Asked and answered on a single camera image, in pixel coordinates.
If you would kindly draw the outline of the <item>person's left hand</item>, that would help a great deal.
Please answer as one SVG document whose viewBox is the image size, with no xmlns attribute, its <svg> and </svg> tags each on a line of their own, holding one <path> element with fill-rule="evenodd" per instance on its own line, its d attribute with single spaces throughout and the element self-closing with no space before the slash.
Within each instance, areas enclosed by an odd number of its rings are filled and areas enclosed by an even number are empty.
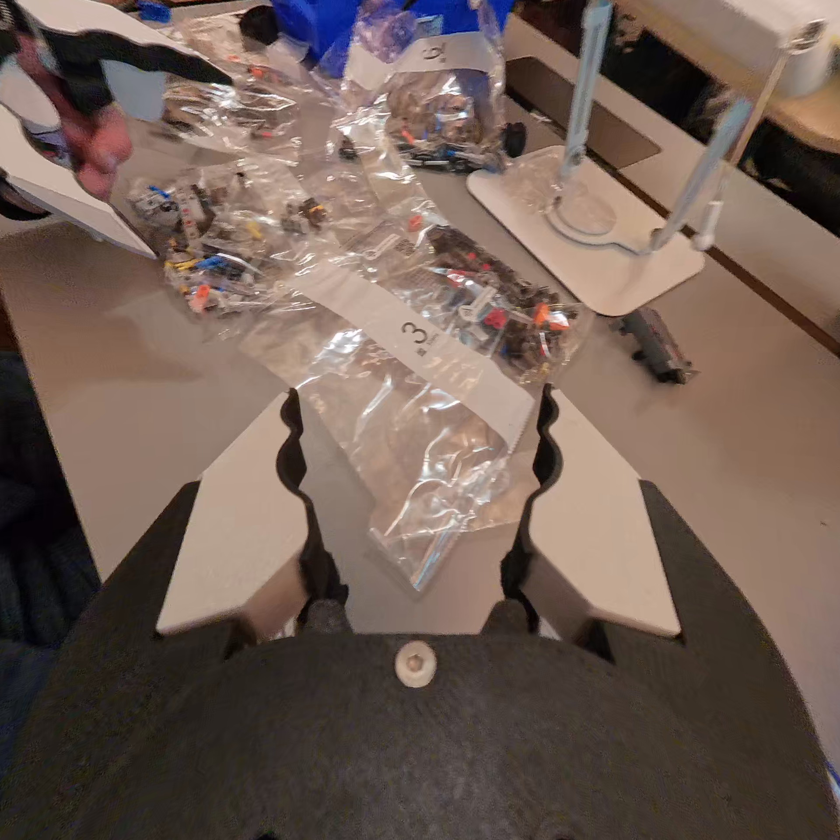
<svg viewBox="0 0 840 840">
<path fill-rule="evenodd" d="M 42 64 L 35 41 L 30 36 L 20 35 L 18 42 L 17 63 L 56 108 L 76 161 L 79 184 L 91 196 L 110 203 L 119 168 L 133 152 L 123 112 L 112 103 L 91 115 L 82 114 L 67 98 L 61 86 L 62 79 Z"/>
</svg>

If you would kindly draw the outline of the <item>person's navy jacket torso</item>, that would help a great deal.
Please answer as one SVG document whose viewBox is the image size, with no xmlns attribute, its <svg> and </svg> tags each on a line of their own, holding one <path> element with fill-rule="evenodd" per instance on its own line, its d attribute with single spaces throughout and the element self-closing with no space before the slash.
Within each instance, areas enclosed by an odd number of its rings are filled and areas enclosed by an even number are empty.
<svg viewBox="0 0 840 840">
<path fill-rule="evenodd" d="M 1 715 L 13 731 L 101 586 L 18 353 L 1 355 Z"/>
</svg>

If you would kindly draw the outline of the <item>blue plastic bin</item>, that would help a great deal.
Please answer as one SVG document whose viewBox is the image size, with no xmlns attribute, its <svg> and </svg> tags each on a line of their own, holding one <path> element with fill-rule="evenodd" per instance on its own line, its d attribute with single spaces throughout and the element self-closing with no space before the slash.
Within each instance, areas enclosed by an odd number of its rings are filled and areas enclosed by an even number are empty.
<svg viewBox="0 0 840 840">
<path fill-rule="evenodd" d="M 362 1 L 272 1 L 280 30 L 306 43 L 321 58 L 336 39 L 348 34 Z M 443 35 L 477 31 L 476 11 L 467 1 L 418 1 L 410 10 L 419 17 L 440 17 Z"/>
</svg>

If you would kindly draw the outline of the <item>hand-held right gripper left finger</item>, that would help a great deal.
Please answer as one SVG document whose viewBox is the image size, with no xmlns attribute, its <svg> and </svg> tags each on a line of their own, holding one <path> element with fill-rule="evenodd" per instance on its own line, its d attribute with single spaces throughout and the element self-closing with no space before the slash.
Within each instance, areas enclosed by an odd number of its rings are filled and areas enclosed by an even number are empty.
<svg viewBox="0 0 840 840">
<path fill-rule="evenodd" d="M 204 471 L 156 632 L 170 637 L 232 622 L 256 642 L 345 604 L 349 589 L 301 487 L 307 463 L 299 394 L 281 393 Z"/>
</svg>

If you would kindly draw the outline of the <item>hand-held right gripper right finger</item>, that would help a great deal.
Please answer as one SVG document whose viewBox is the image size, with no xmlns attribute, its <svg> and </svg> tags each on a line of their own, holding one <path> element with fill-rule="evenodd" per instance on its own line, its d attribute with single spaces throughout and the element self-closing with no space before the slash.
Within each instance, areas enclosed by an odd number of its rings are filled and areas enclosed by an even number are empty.
<svg viewBox="0 0 840 840">
<path fill-rule="evenodd" d="M 531 624 L 581 642 L 596 623 L 675 639 L 681 633 L 643 482 L 558 388 L 543 387 L 532 472 L 504 595 Z"/>
</svg>

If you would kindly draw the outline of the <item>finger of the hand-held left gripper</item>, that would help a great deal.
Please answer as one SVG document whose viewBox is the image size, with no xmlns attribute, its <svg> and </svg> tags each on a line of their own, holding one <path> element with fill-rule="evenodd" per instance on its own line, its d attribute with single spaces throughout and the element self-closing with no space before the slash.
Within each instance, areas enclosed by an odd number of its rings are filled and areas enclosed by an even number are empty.
<svg viewBox="0 0 840 840">
<path fill-rule="evenodd" d="M 35 116 L 35 85 L 24 81 L 19 40 L 60 82 L 85 116 L 113 103 L 132 118 L 159 118 L 168 77 L 232 87 L 231 76 L 193 49 L 117 8 L 98 2 L 2 2 L 2 104 Z"/>
<path fill-rule="evenodd" d="M 1 126 L 1 168 L 7 184 L 94 238 L 155 258 L 152 248 L 110 204 L 93 197 L 79 184 L 72 171 L 67 139 L 57 122 L 21 119 L 2 106 Z"/>
</svg>

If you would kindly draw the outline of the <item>empty clear plastic bag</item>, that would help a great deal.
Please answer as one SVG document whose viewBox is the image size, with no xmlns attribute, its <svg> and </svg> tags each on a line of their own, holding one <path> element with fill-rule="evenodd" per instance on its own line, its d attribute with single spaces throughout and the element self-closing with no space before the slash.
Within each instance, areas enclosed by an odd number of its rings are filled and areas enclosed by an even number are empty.
<svg viewBox="0 0 840 840">
<path fill-rule="evenodd" d="M 543 215 L 562 233 L 601 237 L 615 227 L 612 206 L 592 193 L 577 173 L 564 179 L 548 163 L 526 161 L 512 171 L 512 186 L 524 208 Z"/>
</svg>

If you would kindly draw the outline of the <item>dark grey lego assembly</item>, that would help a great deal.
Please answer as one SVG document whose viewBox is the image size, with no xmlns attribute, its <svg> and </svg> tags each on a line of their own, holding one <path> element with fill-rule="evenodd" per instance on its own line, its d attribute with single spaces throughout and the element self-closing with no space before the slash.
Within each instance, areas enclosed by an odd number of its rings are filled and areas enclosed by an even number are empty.
<svg viewBox="0 0 840 840">
<path fill-rule="evenodd" d="M 636 349 L 631 360 L 641 364 L 657 382 L 685 385 L 699 374 L 655 308 L 643 306 L 614 318 L 612 330 L 633 338 Z"/>
</svg>

